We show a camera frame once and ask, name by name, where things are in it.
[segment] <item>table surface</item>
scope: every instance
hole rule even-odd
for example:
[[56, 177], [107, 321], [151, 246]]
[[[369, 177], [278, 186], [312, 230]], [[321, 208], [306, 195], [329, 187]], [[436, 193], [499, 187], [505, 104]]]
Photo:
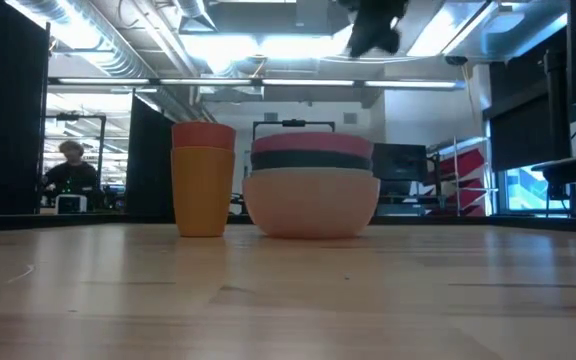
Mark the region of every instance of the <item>table surface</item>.
[[0, 232], [0, 359], [576, 359], [576, 233]]

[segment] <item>black shirt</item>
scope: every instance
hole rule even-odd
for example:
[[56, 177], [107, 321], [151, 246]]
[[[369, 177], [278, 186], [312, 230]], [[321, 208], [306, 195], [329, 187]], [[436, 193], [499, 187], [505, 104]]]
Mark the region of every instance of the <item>black shirt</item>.
[[81, 165], [70, 165], [65, 162], [50, 169], [46, 173], [46, 185], [55, 184], [58, 192], [81, 193], [92, 191], [97, 184], [97, 170], [87, 162]]

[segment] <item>window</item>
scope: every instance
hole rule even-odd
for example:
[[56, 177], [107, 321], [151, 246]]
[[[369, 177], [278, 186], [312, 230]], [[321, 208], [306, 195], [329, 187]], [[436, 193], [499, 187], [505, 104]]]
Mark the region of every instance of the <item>window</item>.
[[510, 211], [565, 210], [570, 202], [551, 200], [547, 204], [548, 181], [541, 172], [531, 170], [531, 166], [507, 170], [503, 174], [506, 183], [506, 203]]

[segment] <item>orange cup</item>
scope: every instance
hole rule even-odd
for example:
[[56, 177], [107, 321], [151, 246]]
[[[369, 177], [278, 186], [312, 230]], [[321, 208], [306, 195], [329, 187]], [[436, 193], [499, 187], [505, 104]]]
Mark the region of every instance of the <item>orange cup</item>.
[[228, 221], [235, 153], [211, 147], [183, 147], [173, 149], [171, 155], [179, 234], [221, 236]]
[[233, 151], [235, 129], [230, 126], [206, 122], [184, 122], [172, 127], [174, 148], [207, 146]]

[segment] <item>bowl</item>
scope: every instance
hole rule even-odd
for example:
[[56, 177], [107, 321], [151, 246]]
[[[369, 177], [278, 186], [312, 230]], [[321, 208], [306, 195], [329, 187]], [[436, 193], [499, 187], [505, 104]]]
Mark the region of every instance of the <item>bowl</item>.
[[372, 160], [335, 151], [278, 150], [250, 155], [252, 170], [290, 167], [331, 167], [370, 170]]
[[330, 173], [330, 174], [359, 174], [372, 176], [372, 171], [362, 170], [362, 169], [341, 169], [341, 168], [324, 168], [324, 167], [290, 167], [290, 168], [274, 168], [274, 169], [263, 169], [255, 170], [250, 175], [261, 175], [270, 173]]
[[324, 132], [301, 132], [266, 136], [255, 140], [252, 154], [277, 150], [321, 150], [372, 157], [372, 142], [353, 135]]
[[347, 169], [269, 171], [244, 179], [246, 207], [268, 236], [352, 238], [370, 222], [379, 179]]
[[216, 237], [226, 228], [235, 154], [210, 147], [172, 150], [175, 222], [181, 236]]
[[235, 135], [235, 129], [215, 123], [185, 122], [172, 127], [175, 148], [200, 146], [233, 151]]

